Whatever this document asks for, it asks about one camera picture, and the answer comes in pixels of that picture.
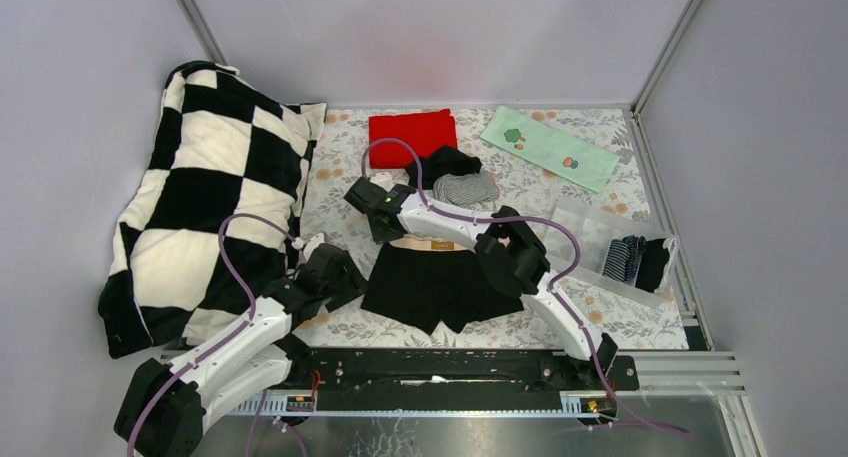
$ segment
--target white wall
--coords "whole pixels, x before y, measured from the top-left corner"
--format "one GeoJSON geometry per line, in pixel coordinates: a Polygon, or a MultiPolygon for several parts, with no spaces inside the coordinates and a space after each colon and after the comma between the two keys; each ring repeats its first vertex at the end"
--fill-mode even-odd
{"type": "Polygon", "coordinates": [[[0,0],[4,456],[123,455],[144,356],[109,359],[96,303],[168,72],[203,58],[174,0],[0,0]]]}
{"type": "Polygon", "coordinates": [[[284,101],[629,103],[687,0],[197,0],[284,101]]]}
{"type": "Polygon", "coordinates": [[[707,0],[644,113],[771,457],[845,455],[845,0],[707,0]]]}

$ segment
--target floral tablecloth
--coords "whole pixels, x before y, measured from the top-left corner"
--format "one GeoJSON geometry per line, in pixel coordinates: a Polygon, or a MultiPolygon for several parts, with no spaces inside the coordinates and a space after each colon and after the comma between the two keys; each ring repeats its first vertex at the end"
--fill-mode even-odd
{"type": "MultiPolygon", "coordinates": [[[[324,135],[312,162],[302,218],[302,235],[324,232],[330,243],[344,247],[368,277],[379,253],[371,240],[365,217],[342,198],[360,175],[360,157],[368,145],[368,117],[416,110],[331,110],[324,135]]],[[[548,217],[560,195],[640,222],[650,220],[647,197],[633,156],[624,116],[613,109],[525,110],[532,118],[566,130],[615,152],[621,160],[600,194],[576,185],[483,142],[479,135],[494,110],[453,109],[459,148],[483,161],[501,190],[497,204],[522,215],[548,217]]],[[[406,183],[403,170],[395,181],[406,183]]],[[[538,235],[544,229],[534,228],[538,235]]],[[[674,297],[657,308],[647,308],[576,279],[565,278],[563,288],[592,322],[602,326],[623,349],[686,349],[680,313],[674,297]]],[[[556,336],[531,310],[486,322],[468,324],[456,334],[439,324],[432,335],[359,308],[361,298],[332,314],[321,310],[295,334],[311,346],[561,348],[556,336]]]]}

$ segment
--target storage box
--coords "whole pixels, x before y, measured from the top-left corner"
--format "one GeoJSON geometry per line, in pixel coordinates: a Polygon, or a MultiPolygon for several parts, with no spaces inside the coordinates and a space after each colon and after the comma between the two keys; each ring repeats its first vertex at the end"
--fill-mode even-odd
{"type": "MultiPolygon", "coordinates": [[[[677,260],[677,236],[565,196],[557,201],[551,219],[574,233],[580,243],[580,264],[570,274],[571,277],[649,307],[656,307],[668,300],[671,276],[677,260]],[[635,278],[631,282],[618,282],[602,275],[610,242],[629,235],[645,237],[647,240],[673,239],[669,247],[666,278],[653,293],[637,289],[634,286],[635,278]]],[[[548,227],[543,242],[554,270],[564,270],[574,260],[574,247],[562,232],[548,227]]]]}

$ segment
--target folded red cloth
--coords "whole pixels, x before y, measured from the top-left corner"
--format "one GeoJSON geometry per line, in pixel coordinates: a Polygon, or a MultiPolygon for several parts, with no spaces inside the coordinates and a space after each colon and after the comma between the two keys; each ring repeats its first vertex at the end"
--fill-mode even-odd
{"type": "MultiPolygon", "coordinates": [[[[409,144],[421,157],[444,145],[456,148],[456,121],[450,109],[402,115],[375,115],[368,119],[368,139],[394,137],[409,144]]],[[[412,162],[412,156],[397,144],[383,144],[371,149],[371,168],[402,169],[412,162]]]]}

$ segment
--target green towel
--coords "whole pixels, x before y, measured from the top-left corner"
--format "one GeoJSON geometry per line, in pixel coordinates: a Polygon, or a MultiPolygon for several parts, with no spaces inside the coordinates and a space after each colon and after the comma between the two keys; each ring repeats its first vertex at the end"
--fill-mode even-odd
{"type": "Polygon", "coordinates": [[[480,137],[592,192],[604,189],[619,159],[504,106],[498,107],[480,137]]]}

